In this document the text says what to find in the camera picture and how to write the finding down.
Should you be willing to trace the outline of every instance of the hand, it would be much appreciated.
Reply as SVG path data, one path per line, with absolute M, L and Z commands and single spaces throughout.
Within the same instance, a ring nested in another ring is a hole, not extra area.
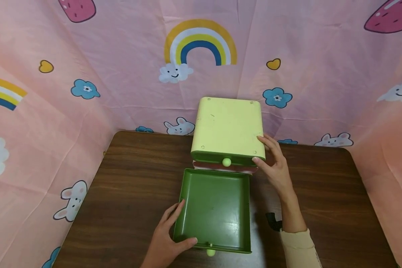
M 195 237 L 179 243 L 175 243 L 170 238 L 170 228 L 176 222 L 184 205 L 185 200 L 182 200 L 180 204 L 175 203 L 164 212 L 153 232 L 152 242 L 141 268 L 166 268 L 179 254 L 192 248 L 198 242 Z
M 264 137 L 258 136 L 258 140 L 265 145 L 267 151 L 272 153 L 275 158 L 275 164 L 268 166 L 258 157 L 254 157 L 252 160 L 268 176 L 269 182 L 274 186 L 280 199 L 285 200 L 294 195 L 294 190 L 289 175 L 289 167 L 281 151 L 280 144 L 267 134 L 264 134 Z

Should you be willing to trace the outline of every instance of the green drawer knob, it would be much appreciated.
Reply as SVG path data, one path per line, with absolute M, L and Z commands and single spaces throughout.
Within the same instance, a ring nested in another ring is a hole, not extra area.
M 230 166 L 230 164 L 231 164 L 231 161 L 230 161 L 229 158 L 224 158 L 223 159 L 223 161 L 222 161 L 223 166 Z
M 214 249 L 207 249 L 207 255 L 209 257 L 213 257 L 216 254 L 216 251 Z

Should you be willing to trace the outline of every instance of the wooden table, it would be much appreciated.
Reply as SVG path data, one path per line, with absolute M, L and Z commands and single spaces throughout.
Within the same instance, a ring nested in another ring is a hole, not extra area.
M 191 144 L 189 136 L 118 132 L 54 268 L 138 268 L 159 219 L 179 199 Z M 396 267 L 350 153 L 281 146 L 323 267 Z M 191 249 L 170 267 L 285 267 L 279 235 L 265 217 L 280 217 L 280 201 L 261 172 L 250 181 L 250 198 L 252 254 L 208 257 Z

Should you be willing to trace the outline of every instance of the heart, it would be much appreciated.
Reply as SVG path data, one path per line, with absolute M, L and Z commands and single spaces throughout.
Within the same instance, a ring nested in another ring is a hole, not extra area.
M 50 73 L 53 70 L 54 70 L 54 65 L 52 65 L 52 63 L 50 63 L 47 60 L 40 61 L 39 71 L 41 73 Z
M 267 62 L 267 67 L 271 70 L 278 70 L 278 68 L 280 68 L 280 65 L 281 65 L 280 59 L 274 59 Z

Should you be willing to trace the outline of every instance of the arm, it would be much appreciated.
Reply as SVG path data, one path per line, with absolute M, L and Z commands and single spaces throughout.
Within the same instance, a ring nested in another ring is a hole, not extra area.
M 283 243 L 287 267 L 321 268 L 322 264 L 302 217 L 298 198 L 290 179 L 287 161 L 283 156 L 280 144 L 266 134 L 265 137 L 258 136 L 258 139 L 265 144 L 266 150 L 271 152 L 275 158 L 273 166 L 268 166 L 257 157 L 254 157 L 253 161 L 265 172 L 269 182 L 274 186 L 280 197 L 283 219 L 280 238 Z

